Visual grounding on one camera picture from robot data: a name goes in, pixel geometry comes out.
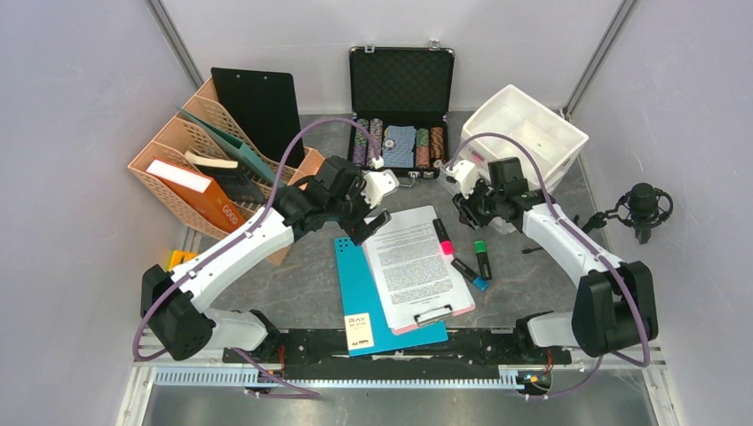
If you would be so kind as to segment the Nineteen Eighty-Four dark book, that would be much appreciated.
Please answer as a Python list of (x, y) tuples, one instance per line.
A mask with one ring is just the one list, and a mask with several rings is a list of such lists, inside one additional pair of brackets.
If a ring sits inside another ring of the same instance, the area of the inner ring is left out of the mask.
[(213, 178), (231, 201), (248, 204), (266, 201), (252, 182), (250, 172), (238, 161), (210, 158), (192, 151), (184, 152), (184, 157), (203, 175)]

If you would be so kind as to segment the black pink-capped highlighter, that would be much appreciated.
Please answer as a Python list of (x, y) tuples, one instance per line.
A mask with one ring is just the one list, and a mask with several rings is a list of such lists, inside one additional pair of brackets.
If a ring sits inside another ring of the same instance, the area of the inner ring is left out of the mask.
[(452, 256), (455, 253), (454, 246), (442, 220), (440, 218), (435, 218), (432, 220), (432, 224), (437, 234), (442, 254), (445, 256)]

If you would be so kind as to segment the black green-capped highlighter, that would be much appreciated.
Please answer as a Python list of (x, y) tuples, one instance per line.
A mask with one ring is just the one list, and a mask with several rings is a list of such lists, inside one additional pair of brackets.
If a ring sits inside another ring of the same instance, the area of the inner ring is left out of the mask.
[(489, 261), (487, 245), (483, 240), (476, 240), (473, 243), (475, 255), (480, 269), (480, 277), (489, 281), (493, 279), (491, 263)]

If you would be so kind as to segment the pink clipboard with paper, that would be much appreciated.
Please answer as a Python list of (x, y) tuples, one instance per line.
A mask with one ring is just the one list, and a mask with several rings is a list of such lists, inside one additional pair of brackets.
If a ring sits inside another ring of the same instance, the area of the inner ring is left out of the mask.
[(475, 309), (469, 285), (446, 255), (431, 205), (391, 214), (362, 248), (387, 326), (403, 335)]

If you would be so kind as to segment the black blue-capped highlighter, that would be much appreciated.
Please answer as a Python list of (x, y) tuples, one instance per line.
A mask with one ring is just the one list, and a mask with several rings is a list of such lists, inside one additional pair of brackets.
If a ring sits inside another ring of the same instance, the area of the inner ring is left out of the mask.
[(451, 261), (453, 268), (458, 271), (463, 278), (472, 284), (478, 291), (485, 292), (488, 288), (488, 283), (477, 272), (475, 272), (468, 264), (463, 262), (459, 258), (454, 258)]

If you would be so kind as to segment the white drawer organizer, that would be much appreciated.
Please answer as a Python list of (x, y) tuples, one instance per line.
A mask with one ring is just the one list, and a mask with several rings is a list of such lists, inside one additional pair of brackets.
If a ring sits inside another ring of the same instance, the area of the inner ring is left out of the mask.
[(460, 144), (448, 164), (460, 160), (472, 162), (480, 178), (489, 183), (489, 163), (518, 158), (529, 187), (543, 192), (544, 204), (527, 211), (522, 226), (507, 224), (499, 218), (489, 225), (499, 223), (507, 233), (518, 231), (530, 238), (568, 239), (575, 227), (556, 204), (553, 191), (588, 139), (572, 123), (509, 84), (464, 124)]

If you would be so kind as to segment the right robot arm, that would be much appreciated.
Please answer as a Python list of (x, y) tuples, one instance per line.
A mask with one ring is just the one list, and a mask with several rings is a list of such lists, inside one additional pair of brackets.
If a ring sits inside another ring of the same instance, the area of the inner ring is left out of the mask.
[(489, 179), (465, 160), (444, 172), (443, 182), (456, 189), (453, 203), (461, 223), (473, 229), (495, 219), (512, 225), (546, 251), (575, 285), (572, 311), (517, 321), (512, 348), (519, 359), (535, 362), (552, 346), (576, 347), (596, 358), (648, 345), (658, 336), (648, 266), (624, 262), (600, 247), (545, 190), (530, 186), (518, 158), (492, 162)]

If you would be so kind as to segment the peach plastic file organizer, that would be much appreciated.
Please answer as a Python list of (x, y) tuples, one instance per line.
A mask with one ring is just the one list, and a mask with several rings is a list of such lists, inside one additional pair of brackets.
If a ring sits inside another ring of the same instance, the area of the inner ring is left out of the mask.
[[(240, 138), (255, 154), (258, 154), (272, 171), (277, 170), (279, 163), (261, 154), (237, 121), (220, 104), (211, 78), (204, 82), (201, 88), (183, 105), (183, 108), (211, 125)], [(197, 149), (200, 154), (213, 155), (221, 159), (228, 158), (228, 155), (204, 130), (175, 114), (152, 141), (131, 161), (128, 169), (183, 225), (196, 230), (198, 233), (221, 240), (227, 236), (226, 232), (202, 217), (199, 212), (171, 191), (157, 177), (147, 173), (147, 166), (154, 159), (172, 162), (195, 171), (196, 167), (191, 165), (184, 156), (184, 152), (191, 148)]]

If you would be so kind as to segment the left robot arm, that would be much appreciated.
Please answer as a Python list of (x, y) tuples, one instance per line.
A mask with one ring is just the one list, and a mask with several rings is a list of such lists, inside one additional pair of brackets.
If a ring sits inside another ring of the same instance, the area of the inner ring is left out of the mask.
[(386, 210), (374, 218), (369, 214), (398, 187), (391, 170), (365, 171), (331, 156), (314, 175), (275, 188), (250, 220), (194, 259), (169, 271), (150, 267), (142, 276), (134, 358), (169, 354), (182, 361), (212, 343), (242, 348), (257, 361), (272, 359), (279, 338), (255, 314), (213, 310), (211, 304), (261, 261), (328, 222), (360, 246), (390, 221)]

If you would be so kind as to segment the orange Good Morning book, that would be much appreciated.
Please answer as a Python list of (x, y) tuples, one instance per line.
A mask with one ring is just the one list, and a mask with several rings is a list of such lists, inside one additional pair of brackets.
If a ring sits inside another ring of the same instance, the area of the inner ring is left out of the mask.
[(244, 223), (240, 211), (212, 177), (158, 159), (152, 160), (146, 173), (162, 181), (218, 229), (231, 233)]

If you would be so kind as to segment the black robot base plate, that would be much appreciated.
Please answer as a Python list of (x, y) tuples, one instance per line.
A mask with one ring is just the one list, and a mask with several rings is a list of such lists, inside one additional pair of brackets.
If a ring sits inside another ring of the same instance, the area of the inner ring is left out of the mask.
[[(343, 329), (292, 328), (268, 337), (250, 356), (259, 363), (287, 366), (314, 365), (331, 359), (351, 359)], [(524, 343), (519, 333), (503, 328), (451, 328), (447, 339), (437, 343), (390, 343), (386, 349), (373, 347), (364, 359), (379, 357), (425, 357), (429, 359), (472, 359), (475, 364), (555, 365), (572, 363), (570, 351), (561, 347), (535, 348)]]

